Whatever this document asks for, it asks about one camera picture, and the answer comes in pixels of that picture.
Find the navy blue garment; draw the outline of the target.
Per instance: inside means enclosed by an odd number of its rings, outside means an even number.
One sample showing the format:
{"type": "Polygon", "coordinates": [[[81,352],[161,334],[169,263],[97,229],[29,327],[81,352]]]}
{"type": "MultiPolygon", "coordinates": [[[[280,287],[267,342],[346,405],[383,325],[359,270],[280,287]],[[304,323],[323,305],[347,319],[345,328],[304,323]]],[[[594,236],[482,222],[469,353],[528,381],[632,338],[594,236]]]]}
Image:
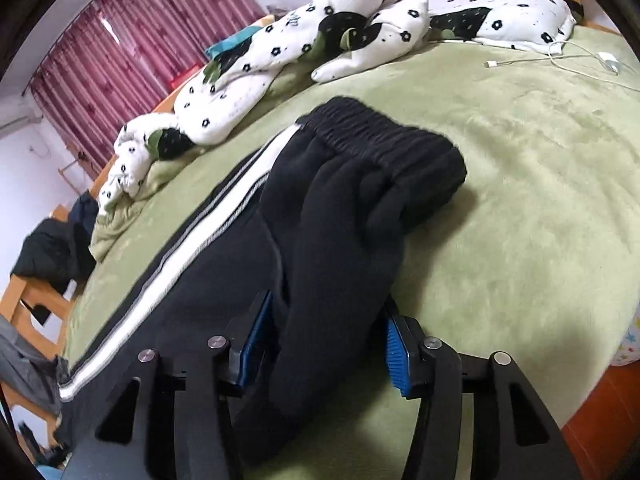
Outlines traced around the navy blue garment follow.
{"type": "Polygon", "coordinates": [[[98,216],[99,205],[96,199],[90,194],[89,191],[83,192],[81,196],[75,200],[70,212],[67,216],[67,221],[70,223],[78,224],[87,233],[88,237],[91,237],[96,224],[96,217],[98,216]]]}

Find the wooden bed frame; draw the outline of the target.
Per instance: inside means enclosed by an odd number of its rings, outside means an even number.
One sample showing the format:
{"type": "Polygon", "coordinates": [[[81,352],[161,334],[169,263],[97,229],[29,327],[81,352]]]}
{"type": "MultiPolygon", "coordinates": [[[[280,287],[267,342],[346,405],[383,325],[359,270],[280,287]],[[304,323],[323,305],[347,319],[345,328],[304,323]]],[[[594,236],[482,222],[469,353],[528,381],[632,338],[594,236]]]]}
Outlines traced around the wooden bed frame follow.
{"type": "MultiPolygon", "coordinates": [[[[45,356],[53,356],[63,348],[68,317],[76,296],[76,292],[61,295],[35,278],[14,276],[2,296],[1,314],[37,350],[45,356]]],[[[27,428],[41,451],[57,446],[53,437],[56,417],[8,385],[2,388],[16,429],[27,428]]]]}

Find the maroon window curtain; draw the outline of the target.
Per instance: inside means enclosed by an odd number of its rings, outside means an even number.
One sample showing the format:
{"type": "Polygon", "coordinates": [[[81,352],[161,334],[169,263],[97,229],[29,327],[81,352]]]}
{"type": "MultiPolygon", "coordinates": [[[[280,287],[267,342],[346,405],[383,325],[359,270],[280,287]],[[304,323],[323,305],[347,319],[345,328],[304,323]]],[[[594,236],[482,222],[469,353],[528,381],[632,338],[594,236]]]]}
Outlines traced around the maroon window curtain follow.
{"type": "Polygon", "coordinates": [[[262,17],[255,0],[92,0],[44,57],[29,89],[96,176],[120,127],[149,113],[205,51],[262,17]]]}

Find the black jacket on footboard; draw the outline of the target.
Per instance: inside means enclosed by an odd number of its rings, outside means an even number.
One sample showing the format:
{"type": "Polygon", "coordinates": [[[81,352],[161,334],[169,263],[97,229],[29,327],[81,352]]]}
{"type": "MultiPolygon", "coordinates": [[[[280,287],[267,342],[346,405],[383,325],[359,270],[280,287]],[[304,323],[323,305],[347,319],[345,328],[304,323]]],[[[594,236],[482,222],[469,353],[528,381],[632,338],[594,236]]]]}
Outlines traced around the black jacket on footboard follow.
{"type": "Polygon", "coordinates": [[[47,282],[63,295],[71,281],[85,283],[96,266],[89,242],[81,224],[44,219],[24,239],[11,274],[47,282]]]}

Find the white floral quilt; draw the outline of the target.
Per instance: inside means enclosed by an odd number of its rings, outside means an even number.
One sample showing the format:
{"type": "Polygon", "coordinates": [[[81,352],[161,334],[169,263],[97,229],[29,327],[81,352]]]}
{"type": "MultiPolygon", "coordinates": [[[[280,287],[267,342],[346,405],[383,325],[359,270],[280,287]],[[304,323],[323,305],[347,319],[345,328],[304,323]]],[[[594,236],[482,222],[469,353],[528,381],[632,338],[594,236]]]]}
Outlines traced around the white floral quilt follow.
{"type": "Polygon", "coordinates": [[[314,62],[324,84],[408,54],[423,40],[559,54],[584,8],[574,0],[309,0],[212,58],[170,113],[123,125],[96,201],[109,214],[142,190],[152,163],[221,144],[285,67],[314,62]]]}

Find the teal pillow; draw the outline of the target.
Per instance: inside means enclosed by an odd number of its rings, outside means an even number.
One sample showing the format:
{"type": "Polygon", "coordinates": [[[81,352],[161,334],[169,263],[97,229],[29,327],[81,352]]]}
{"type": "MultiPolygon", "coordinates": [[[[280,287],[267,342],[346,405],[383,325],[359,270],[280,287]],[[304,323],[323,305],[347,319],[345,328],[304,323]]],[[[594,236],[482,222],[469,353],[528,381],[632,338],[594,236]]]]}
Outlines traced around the teal pillow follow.
{"type": "Polygon", "coordinates": [[[218,54],[222,52],[226,52],[238,46],[241,42],[247,40],[251,36],[254,36],[258,30],[261,30],[262,26],[259,25],[250,25],[246,26],[243,29],[239,30],[232,36],[227,37],[224,40],[218,41],[216,44],[208,47],[205,50],[206,58],[211,61],[213,58],[216,58],[218,54]]]}

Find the grey denim pants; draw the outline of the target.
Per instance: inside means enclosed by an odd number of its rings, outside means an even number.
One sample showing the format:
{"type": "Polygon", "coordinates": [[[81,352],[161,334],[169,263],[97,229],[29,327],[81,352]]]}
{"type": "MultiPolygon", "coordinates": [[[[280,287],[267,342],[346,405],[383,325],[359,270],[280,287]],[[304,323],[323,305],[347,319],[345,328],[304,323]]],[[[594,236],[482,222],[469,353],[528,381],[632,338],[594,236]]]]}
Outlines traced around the grey denim pants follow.
{"type": "Polygon", "coordinates": [[[60,414],[58,381],[67,377],[67,362],[60,356],[47,359],[6,318],[1,318],[0,353],[2,382],[46,412],[60,414]]]}

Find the black pants white stripe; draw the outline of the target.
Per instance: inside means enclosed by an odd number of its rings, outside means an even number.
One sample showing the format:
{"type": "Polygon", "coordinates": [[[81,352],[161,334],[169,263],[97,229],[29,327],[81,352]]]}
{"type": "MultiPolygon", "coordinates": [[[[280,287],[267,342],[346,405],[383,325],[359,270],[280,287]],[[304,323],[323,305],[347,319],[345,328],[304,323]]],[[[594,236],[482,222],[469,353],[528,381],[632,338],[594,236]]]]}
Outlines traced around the black pants white stripe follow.
{"type": "Polygon", "coordinates": [[[270,292],[274,347],[233,421],[242,459],[270,460],[382,346],[405,238],[465,177],[446,136],[355,99],[298,118],[231,170],[134,283],[61,384],[58,436],[80,440],[140,350],[203,352],[270,292]]]}

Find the green fleece bed blanket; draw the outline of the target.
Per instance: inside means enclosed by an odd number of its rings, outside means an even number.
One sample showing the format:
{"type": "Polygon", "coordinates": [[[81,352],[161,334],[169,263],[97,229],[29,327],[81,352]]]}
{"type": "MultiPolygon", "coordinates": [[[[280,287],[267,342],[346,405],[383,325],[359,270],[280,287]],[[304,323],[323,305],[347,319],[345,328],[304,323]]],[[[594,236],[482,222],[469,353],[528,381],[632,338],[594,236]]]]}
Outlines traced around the green fleece bed blanket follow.
{"type": "Polygon", "coordinates": [[[436,44],[330,84],[286,68],[225,144],[171,174],[98,264],[68,322],[76,362],[178,226],[246,155],[334,96],[436,131],[468,175],[408,237],[393,297],[457,350],[509,352],[557,422],[610,365],[639,301],[639,64],[577,27],[559,66],[436,44]]]}

